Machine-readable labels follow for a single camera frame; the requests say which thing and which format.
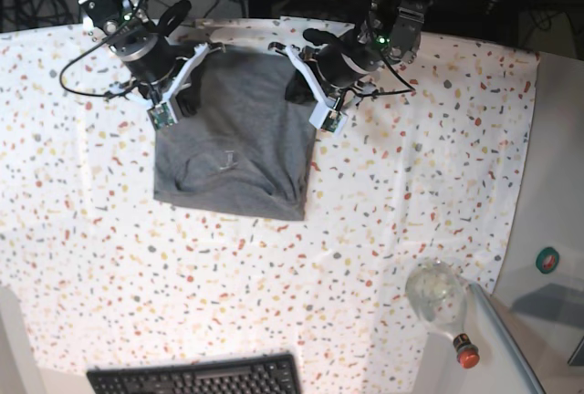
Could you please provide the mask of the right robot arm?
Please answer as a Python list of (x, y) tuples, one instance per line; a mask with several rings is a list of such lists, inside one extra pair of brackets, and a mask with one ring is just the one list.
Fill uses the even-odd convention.
[(106, 45), (130, 72), (126, 82), (101, 93), (105, 99), (135, 97), (147, 105), (155, 129), (170, 127), (196, 114), (191, 89), (195, 48), (172, 45), (169, 36), (189, 15), (192, 4), (181, 0), (158, 21), (150, 19), (149, 0), (78, 0), (84, 22), (102, 31)]

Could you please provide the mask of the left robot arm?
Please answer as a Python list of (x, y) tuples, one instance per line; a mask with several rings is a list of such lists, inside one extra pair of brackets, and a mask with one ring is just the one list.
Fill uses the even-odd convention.
[(381, 67), (392, 69), (415, 59), (422, 27), (433, 0), (360, 0), (353, 28), (341, 36), (308, 28), (309, 42), (298, 50), (323, 93), (333, 98), (355, 90)]

